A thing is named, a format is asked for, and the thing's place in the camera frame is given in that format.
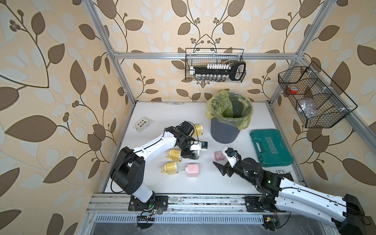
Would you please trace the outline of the green pencil sharpener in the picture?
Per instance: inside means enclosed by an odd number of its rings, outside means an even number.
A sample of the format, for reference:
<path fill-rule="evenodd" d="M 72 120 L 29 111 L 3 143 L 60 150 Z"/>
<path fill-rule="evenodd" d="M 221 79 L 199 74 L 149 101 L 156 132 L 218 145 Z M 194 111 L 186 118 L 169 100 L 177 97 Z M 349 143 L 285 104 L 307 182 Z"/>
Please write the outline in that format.
<path fill-rule="evenodd" d="M 190 154 L 190 159 L 191 160 L 198 160 L 200 156 L 200 151 L 199 150 L 194 150 Z"/>

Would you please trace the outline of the pink shavings tray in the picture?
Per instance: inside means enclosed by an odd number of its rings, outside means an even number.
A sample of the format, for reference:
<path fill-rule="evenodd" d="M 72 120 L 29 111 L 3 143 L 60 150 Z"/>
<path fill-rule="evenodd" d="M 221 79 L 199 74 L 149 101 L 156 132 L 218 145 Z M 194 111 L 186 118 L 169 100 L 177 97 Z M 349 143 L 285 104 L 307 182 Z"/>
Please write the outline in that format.
<path fill-rule="evenodd" d="M 224 156 L 222 151 L 215 151 L 214 152 L 214 160 L 216 162 L 220 162 L 220 161 L 223 161 L 225 159 L 226 159 L 226 157 Z"/>

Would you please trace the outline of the pink sharpener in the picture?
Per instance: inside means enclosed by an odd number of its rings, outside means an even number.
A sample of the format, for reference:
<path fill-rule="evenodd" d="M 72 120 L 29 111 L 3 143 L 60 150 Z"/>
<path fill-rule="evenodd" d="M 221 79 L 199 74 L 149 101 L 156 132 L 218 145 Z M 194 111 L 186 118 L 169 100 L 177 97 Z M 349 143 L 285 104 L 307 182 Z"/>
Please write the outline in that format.
<path fill-rule="evenodd" d="M 182 171 L 190 178 L 197 177 L 199 175 L 199 165 L 188 164 Z"/>

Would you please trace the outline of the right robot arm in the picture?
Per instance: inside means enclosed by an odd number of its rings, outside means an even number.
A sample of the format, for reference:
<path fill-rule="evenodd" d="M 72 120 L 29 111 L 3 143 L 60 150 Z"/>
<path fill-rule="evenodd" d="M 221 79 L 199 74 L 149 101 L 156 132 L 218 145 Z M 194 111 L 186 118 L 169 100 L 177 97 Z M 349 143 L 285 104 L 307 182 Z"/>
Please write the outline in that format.
<path fill-rule="evenodd" d="M 237 175 L 254 186 L 261 193 L 259 204 L 265 211 L 303 215 L 336 228 L 341 235 L 366 234 L 366 215 L 353 195 L 340 197 L 301 186 L 284 175 L 264 170 L 252 158 L 214 165 L 223 176 Z"/>

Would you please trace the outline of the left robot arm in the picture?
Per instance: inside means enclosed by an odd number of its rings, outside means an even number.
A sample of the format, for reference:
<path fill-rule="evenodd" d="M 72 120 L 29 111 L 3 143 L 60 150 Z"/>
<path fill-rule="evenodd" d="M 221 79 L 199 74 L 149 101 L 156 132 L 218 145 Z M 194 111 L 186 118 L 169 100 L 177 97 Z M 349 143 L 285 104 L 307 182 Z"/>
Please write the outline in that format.
<path fill-rule="evenodd" d="M 146 164 L 174 147 L 180 149 L 183 159 L 197 160 L 199 152 L 208 148 L 208 143 L 195 138 L 194 134 L 198 136 L 196 126 L 184 121 L 165 128 L 162 135 L 140 147 L 123 147 L 110 170 L 111 192 L 133 196 L 135 208 L 140 211 L 156 209 L 156 194 L 144 183 Z"/>

